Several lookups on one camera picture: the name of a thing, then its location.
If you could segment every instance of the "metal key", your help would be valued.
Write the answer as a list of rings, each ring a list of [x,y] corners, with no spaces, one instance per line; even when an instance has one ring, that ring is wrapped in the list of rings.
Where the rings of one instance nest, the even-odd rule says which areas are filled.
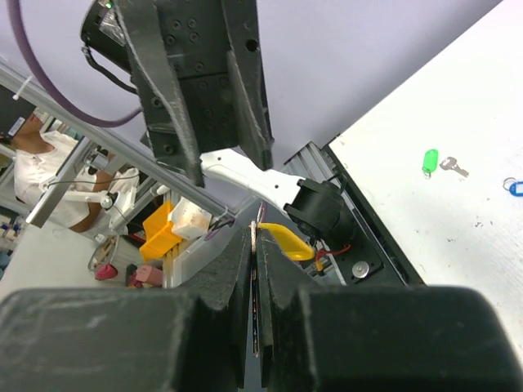
[[[441,163],[440,163],[440,167],[443,169],[443,170],[454,170],[455,172],[457,172],[459,175],[467,178],[468,177],[468,171],[466,170],[463,170],[461,167],[459,167],[458,165],[458,160],[454,157],[447,157],[445,158]]]

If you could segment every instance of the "white table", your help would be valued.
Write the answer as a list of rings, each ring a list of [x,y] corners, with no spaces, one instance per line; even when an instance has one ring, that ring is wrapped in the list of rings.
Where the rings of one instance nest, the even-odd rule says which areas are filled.
[[[502,2],[330,146],[423,280],[481,292],[523,363],[523,198],[503,189],[523,180],[522,16]],[[469,177],[425,179],[433,148]]]

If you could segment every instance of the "yellow container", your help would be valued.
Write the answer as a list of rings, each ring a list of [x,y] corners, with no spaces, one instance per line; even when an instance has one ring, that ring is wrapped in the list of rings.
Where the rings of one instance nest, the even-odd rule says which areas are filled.
[[[174,206],[167,201],[144,221],[145,243],[140,247],[144,261],[159,259],[169,252],[182,237],[172,233],[172,222],[168,219]]]

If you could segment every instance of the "green key tag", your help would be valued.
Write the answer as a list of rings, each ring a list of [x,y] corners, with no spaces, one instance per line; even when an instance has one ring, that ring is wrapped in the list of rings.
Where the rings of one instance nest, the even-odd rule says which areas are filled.
[[[437,168],[440,161],[440,154],[437,149],[429,149],[423,159],[423,173],[430,176]]]

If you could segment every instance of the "yellow plastic piece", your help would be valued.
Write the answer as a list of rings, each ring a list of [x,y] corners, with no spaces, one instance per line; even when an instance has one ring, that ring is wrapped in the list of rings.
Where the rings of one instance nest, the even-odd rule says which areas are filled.
[[[269,230],[281,250],[292,261],[307,261],[314,257],[314,249],[285,226],[260,223],[258,228]]]
[[[172,222],[168,219],[174,206],[167,201],[144,221],[145,243],[140,247],[144,262],[159,259],[169,252],[182,237],[172,233]]]

